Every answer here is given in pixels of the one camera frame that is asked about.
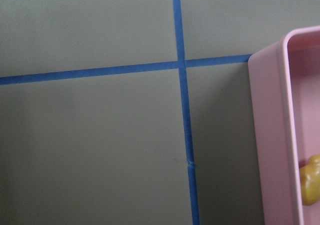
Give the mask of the tan toy ginger root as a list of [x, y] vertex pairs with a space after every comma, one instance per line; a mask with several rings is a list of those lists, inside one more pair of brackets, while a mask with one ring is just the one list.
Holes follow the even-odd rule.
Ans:
[[304, 206], [320, 200], [320, 155], [313, 155], [299, 169], [301, 199]]

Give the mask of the pink plastic bin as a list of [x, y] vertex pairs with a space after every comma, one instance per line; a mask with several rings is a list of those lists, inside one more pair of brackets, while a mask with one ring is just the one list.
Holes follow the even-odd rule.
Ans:
[[248, 60], [258, 166], [267, 225], [317, 225], [303, 205], [300, 168], [320, 152], [320, 28], [290, 31]]

